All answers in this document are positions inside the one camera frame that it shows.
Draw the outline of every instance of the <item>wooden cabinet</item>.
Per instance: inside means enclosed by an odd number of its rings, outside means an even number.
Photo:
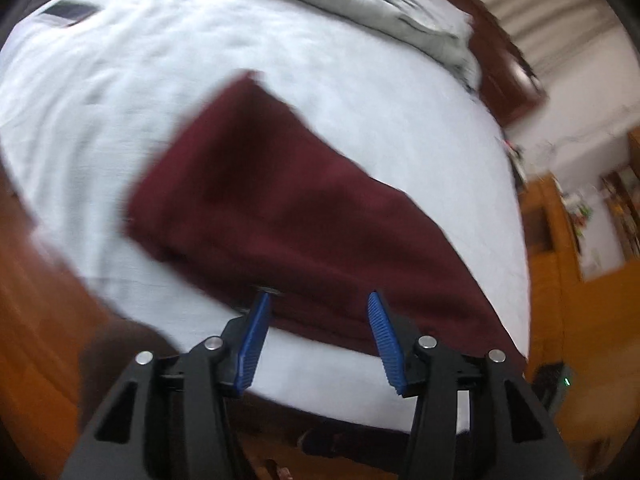
[[[623,164],[602,177],[611,220],[625,260],[640,259],[640,130],[629,133],[629,152],[638,164]]]
[[[520,208],[531,279],[526,377],[549,362],[572,368],[556,424],[578,465],[593,472],[613,459],[640,416],[640,260],[584,282],[553,178],[530,184]]]
[[[546,176],[520,195],[520,210],[529,259],[531,328],[529,365],[562,360],[562,290],[580,281],[577,247],[556,182]]]
[[[629,132],[629,155],[631,167],[640,176],[640,126]]]

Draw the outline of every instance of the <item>maroon cloth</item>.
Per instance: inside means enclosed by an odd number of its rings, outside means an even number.
[[[212,297],[283,292],[277,327],[376,354],[367,297],[466,354],[517,351],[440,228],[364,173],[248,72],[178,136],[129,203],[128,233]]]

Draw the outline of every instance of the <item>metal screw head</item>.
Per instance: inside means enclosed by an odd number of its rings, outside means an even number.
[[[422,348],[436,348],[438,340],[431,335],[423,335],[418,339],[418,345]]]
[[[139,365],[148,365],[153,359],[154,355],[148,350],[140,352],[138,355],[136,355],[136,362]]]
[[[274,296],[282,296],[282,293],[277,288],[273,288],[272,286],[259,286],[258,290],[266,292],[267,294],[273,294]]]
[[[223,345],[222,338],[213,336],[204,341],[204,348],[207,350],[217,350]]]
[[[503,363],[507,356],[502,350],[493,349],[489,352],[489,359],[494,363]]]

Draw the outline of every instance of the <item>mattress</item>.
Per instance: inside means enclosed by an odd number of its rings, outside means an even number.
[[[0,142],[27,207],[92,293],[187,350],[236,316],[122,234],[132,184],[240,70],[370,176],[436,221],[524,355],[526,252],[500,128],[414,47],[295,0],[77,0],[72,27],[38,13],[0,52]],[[270,329],[252,392],[407,431],[380,359]],[[468,426],[460,402],[459,429]]]

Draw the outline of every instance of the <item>shelf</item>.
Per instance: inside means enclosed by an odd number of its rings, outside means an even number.
[[[629,261],[640,258],[640,242],[638,238],[640,235],[640,214],[618,173],[618,171],[625,168],[629,168],[629,166],[618,168],[618,170],[603,177],[602,180],[607,189],[613,189],[615,192],[605,202],[609,208],[625,259]]]
[[[629,132],[629,153],[631,157],[631,168],[640,176],[640,128],[635,128]]]

